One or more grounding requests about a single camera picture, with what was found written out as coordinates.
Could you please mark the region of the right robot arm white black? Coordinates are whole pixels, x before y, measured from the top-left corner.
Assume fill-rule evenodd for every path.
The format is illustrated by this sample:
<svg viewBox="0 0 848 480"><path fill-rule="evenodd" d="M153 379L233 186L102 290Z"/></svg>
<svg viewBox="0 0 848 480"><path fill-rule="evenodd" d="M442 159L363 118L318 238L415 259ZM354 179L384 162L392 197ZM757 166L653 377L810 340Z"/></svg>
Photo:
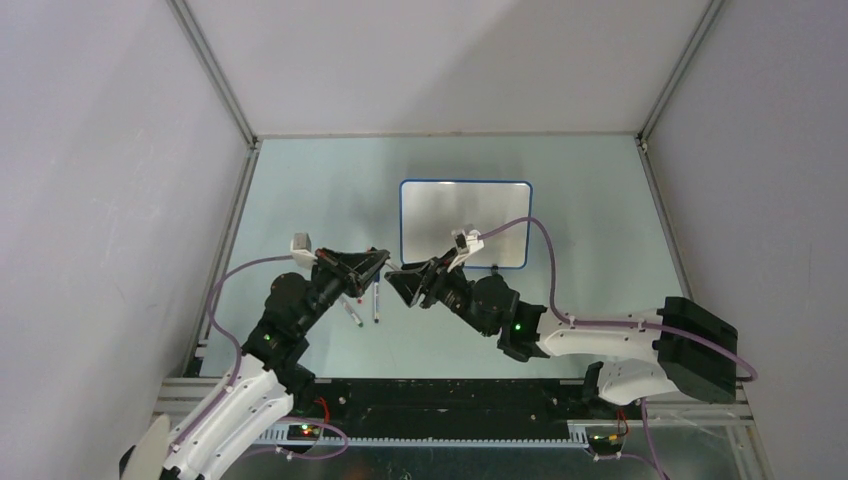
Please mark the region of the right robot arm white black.
<svg viewBox="0 0 848 480"><path fill-rule="evenodd" d="M523 301L502 275L468 279L431 259L385 274L408 307L440 304L508 357L528 362L592 355L581 392L585 411L606 418L620 406L679 392L712 404L736 398L738 332L685 297L619 318L581 319Z"/></svg>

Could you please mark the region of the blue-framed whiteboard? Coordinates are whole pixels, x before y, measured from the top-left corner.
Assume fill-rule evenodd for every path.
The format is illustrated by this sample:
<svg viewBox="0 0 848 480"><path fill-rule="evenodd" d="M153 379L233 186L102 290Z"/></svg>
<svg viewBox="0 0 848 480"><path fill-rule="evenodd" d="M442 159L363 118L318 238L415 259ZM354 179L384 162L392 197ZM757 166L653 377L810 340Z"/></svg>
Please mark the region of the blue-framed whiteboard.
<svg viewBox="0 0 848 480"><path fill-rule="evenodd" d="M455 246L452 232L482 234L532 213L526 181L407 179L399 186L400 259L414 263Z"/></svg>

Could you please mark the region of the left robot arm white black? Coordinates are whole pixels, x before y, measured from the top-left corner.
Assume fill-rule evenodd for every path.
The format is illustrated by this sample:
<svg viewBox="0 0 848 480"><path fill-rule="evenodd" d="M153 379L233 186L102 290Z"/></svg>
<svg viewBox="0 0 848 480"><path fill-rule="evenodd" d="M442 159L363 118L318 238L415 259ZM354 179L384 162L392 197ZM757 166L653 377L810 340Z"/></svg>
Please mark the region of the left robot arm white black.
<svg viewBox="0 0 848 480"><path fill-rule="evenodd" d="M119 478L219 479L275 423L312 411L315 376L299 363L307 333L341 297L362 297L390 253L294 249L284 258L310 275L273 280L244 342L221 332L236 348L233 365L180 423L157 417L121 457Z"/></svg>

